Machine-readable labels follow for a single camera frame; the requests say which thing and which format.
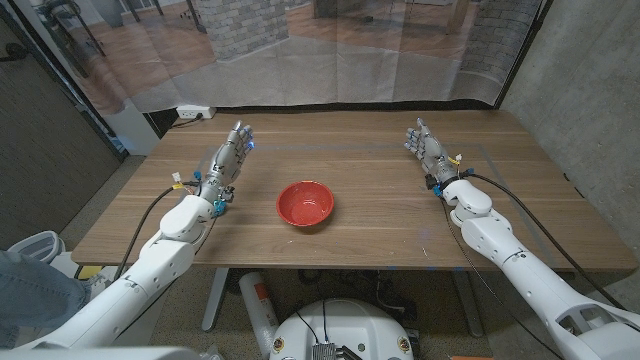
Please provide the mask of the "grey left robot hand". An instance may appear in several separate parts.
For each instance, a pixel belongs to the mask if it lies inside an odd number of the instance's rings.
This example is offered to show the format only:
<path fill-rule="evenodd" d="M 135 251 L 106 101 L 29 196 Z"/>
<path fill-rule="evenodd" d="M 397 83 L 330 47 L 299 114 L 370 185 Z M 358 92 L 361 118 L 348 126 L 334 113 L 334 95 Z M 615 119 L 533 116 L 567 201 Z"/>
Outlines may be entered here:
<path fill-rule="evenodd" d="M 238 121 L 229 132 L 226 142 L 211 159 L 211 164 L 201 185 L 199 197 L 213 203 L 239 176 L 241 167 L 254 148 L 253 129 Z"/>

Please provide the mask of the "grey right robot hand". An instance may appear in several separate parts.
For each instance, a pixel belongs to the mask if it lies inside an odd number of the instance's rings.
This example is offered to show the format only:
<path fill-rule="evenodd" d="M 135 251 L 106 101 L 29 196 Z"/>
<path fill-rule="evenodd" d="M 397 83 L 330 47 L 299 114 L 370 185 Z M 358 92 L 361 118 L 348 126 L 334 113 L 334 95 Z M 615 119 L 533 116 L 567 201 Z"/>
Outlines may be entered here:
<path fill-rule="evenodd" d="M 407 129 L 404 146 L 416 156 L 426 175 L 436 185 L 446 187 L 448 183 L 459 179 L 458 170 L 449 159 L 446 149 L 422 118 L 416 120 L 414 128 Z"/>

